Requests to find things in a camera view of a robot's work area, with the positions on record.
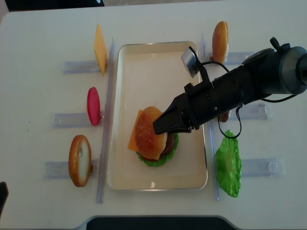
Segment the yellow cheese slice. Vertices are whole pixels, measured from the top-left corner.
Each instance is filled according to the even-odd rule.
[[[102,35],[102,31],[101,31],[99,24],[97,25],[97,29],[96,29],[94,52],[95,52],[101,73],[104,76],[105,71],[106,71],[107,51],[106,51],[105,40]]]

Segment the sesame bun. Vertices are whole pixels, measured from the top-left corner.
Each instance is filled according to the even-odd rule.
[[[162,114],[156,107],[148,107],[141,113],[135,127],[135,142],[139,153],[146,159],[158,160],[165,149],[167,133],[156,135],[153,122]]]
[[[91,146],[85,136],[77,135],[72,140],[68,166],[74,185],[85,186],[91,170]]]
[[[214,61],[223,63],[228,54],[228,26],[226,22],[219,22],[212,37],[212,52]]]

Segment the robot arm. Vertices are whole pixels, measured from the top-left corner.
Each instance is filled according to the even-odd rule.
[[[300,94],[307,88],[307,51],[302,47],[279,46],[273,37],[268,48],[247,58],[241,66],[210,82],[208,73],[189,47],[181,59],[202,82],[185,86],[169,108],[153,123],[156,134],[191,132],[200,125],[242,104],[272,94]]]

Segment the lettuce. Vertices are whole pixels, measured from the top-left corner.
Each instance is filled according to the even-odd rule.
[[[147,164],[147,166],[150,166],[150,167],[152,167],[152,166],[153,166],[153,167],[159,167],[159,166],[164,165],[166,162],[168,162],[170,159],[173,158],[174,152],[176,151],[177,146],[178,146],[178,142],[179,142],[178,133],[175,133],[175,134],[174,134],[174,147],[173,147],[172,151],[171,151],[169,154],[162,156],[162,157],[161,157],[159,160],[157,160],[157,161],[148,161],[148,160],[145,160],[145,159],[141,156],[141,154],[139,154],[138,152],[136,152],[136,153],[137,153],[139,159],[140,159],[142,162],[144,162],[145,164]]]
[[[234,137],[230,131],[226,135]],[[238,140],[224,137],[215,154],[217,181],[219,186],[230,196],[238,197],[241,187],[242,161],[240,159]]]

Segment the tray rim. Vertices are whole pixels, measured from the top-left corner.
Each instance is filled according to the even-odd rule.
[[[199,52],[197,50],[197,46],[194,42],[192,41],[176,41],[176,42],[158,42],[158,43],[137,43],[137,44],[125,44],[123,45],[119,51],[118,51],[118,56],[117,56],[117,60],[119,61],[119,55],[120,55],[120,52],[121,50],[126,47],[126,46],[143,46],[143,45],[162,45],[162,44],[173,44],[173,43],[192,43],[194,45],[194,50],[195,50],[195,53],[196,55],[198,56],[199,55]],[[117,62],[117,72],[116,72],[116,78],[118,78],[118,62]],[[200,73],[198,72],[197,73],[198,75],[198,83],[200,83]],[[111,146],[112,144],[110,145],[110,149],[109,149],[109,153],[108,153],[108,163],[107,163],[107,168],[106,168],[106,183],[107,183],[107,186],[112,190],[112,191],[117,191],[117,192],[162,192],[162,191],[199,191],[199,190],[202,190],[207,182],[208,182],[208,165],[207,165],[207,155],[206,155],[206,147],[205,147],[205,127],[204,125],[201,125],[200,129],[202,130],[202,139],[203,139],[203,148],[204,148],[204,155],[205,155],[205,166],[206,166],[206,180],[205,180],[205,183],[200,187],[200,188],[167,188],[167,189],[115,189],[113,188],[110,183],[109,183],[109,167],[110,167],[110,154],[111,154]]]

